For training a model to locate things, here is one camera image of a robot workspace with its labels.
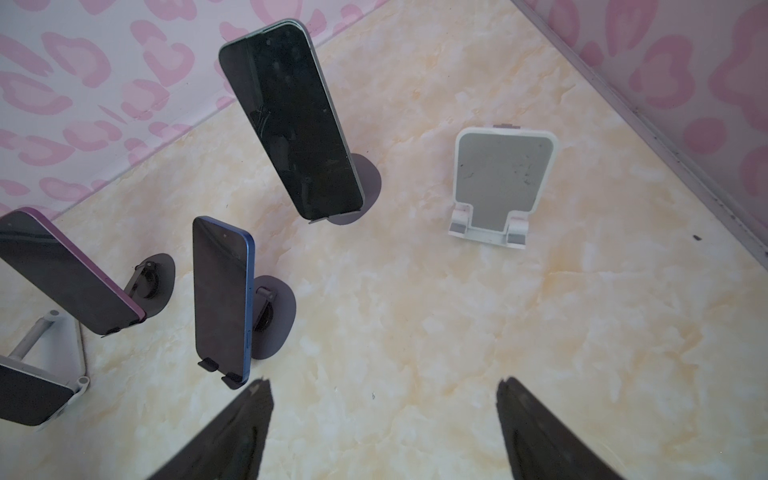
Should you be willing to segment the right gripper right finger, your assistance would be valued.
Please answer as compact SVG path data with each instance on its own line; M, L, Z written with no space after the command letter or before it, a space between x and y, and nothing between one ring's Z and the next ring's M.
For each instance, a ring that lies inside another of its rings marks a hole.
M622 479L518 379L501 381L496 398L515 479Z

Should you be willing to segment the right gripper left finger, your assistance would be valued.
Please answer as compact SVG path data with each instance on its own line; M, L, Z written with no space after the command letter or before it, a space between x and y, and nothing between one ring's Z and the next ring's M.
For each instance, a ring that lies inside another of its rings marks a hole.
M251 382L152 477L256 480L273 409L270 381Z

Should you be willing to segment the white folding phone stand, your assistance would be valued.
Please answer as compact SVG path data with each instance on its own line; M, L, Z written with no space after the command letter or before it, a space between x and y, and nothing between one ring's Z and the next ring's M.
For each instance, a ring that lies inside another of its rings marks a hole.
M549 131L509 126L460 131L448 233L524 249L529 217L537 209L558 152L559 140Z

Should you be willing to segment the grey stand under tilted phone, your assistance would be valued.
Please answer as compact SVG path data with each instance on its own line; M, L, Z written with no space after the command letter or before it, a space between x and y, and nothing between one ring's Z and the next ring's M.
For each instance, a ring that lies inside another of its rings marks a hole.
M175 285L176 265L167 253L152 255L134 267L127 285L120 289L107 278L105 285L118 305L127 309L117 319L107 320L108 329L102 336L112 335L161 313L169 304Z

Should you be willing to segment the phone back centre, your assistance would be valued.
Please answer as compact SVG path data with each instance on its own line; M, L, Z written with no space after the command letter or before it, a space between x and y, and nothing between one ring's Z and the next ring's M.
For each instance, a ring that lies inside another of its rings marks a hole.
M237 390L250 374L255 242L209 216L192 223L195 349L199 365Z

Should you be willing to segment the white stand back left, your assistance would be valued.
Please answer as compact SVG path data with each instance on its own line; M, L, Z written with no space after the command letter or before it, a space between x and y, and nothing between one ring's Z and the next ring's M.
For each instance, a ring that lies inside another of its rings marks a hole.
M44 428L82 396L90 385L80 323L65 312L51 310L40 317L12 352L2 357L44 370L76 391L69 402L45 423L29 427Z

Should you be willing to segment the phone back left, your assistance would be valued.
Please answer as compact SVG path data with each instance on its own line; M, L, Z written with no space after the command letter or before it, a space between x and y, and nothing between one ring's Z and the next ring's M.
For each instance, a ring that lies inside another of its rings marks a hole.
M76 391L44 370L1 358L1 419L40 426L54 416Z

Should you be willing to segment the purple phone tilted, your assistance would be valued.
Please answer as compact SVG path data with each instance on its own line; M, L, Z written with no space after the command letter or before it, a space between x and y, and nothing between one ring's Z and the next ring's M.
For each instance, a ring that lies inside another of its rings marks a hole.
M1 217L1 258L95 334L110 335L147 318L142 307L34 208Z

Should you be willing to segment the grey stand back right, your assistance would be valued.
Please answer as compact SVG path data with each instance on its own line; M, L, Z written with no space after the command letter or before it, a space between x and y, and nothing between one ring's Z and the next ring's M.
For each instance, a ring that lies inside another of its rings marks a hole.
M351 159L356 168L358 174L363 195L364 204L363 207L356 212L350 212L331 217L323 218L323 221L328 221L333 225L345 226L350 225L359 219L361 219L375 204L382 188L382 177L378 168L365 156L357 153L351 154ZM321 219L315 220L315 223L321 222Z

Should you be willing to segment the phone back right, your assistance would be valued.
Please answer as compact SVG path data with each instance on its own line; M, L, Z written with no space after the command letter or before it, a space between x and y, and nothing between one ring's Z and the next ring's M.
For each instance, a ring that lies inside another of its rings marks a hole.
M360 211L363 187L305 25L280 20L224 44L218 60L298 214Z

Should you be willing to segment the aluminium frame strut right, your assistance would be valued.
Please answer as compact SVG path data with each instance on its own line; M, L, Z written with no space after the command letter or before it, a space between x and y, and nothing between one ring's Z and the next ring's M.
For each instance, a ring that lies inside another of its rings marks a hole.
M677 175L691 192L712 212L726 229L762 266L767 266L767 244L744 223L746 214L736 208L726 192L695 165L694 161L667 138L649 118L633 107L607 80L589 67L579 55L524 1L512 4L541 32L559 53L588 81L656 155Z

